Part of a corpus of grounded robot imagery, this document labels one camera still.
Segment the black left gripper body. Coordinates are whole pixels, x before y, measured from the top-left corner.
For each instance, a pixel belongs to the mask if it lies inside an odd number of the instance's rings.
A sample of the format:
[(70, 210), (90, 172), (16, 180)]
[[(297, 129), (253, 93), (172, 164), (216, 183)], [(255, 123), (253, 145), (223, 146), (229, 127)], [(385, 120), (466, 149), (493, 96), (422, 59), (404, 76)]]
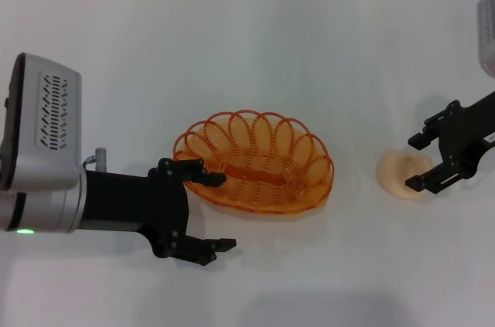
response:
[(162, 158), (146, 177), (87, 171), (82, 230), (135, 232), (158, 258), (188, 260), (183, 240), (189, 215), (183, 183)]

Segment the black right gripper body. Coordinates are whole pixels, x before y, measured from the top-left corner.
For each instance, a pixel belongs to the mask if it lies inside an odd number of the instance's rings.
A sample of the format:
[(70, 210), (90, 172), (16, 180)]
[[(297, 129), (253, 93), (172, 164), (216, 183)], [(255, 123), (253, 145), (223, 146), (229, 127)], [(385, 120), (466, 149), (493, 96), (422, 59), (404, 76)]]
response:
[(476, 173), (481, 158), (494, 147), (494, 94), (464, 107), (458, 100), (446, 108), (440, 128), (443, 161), (463, 179)]

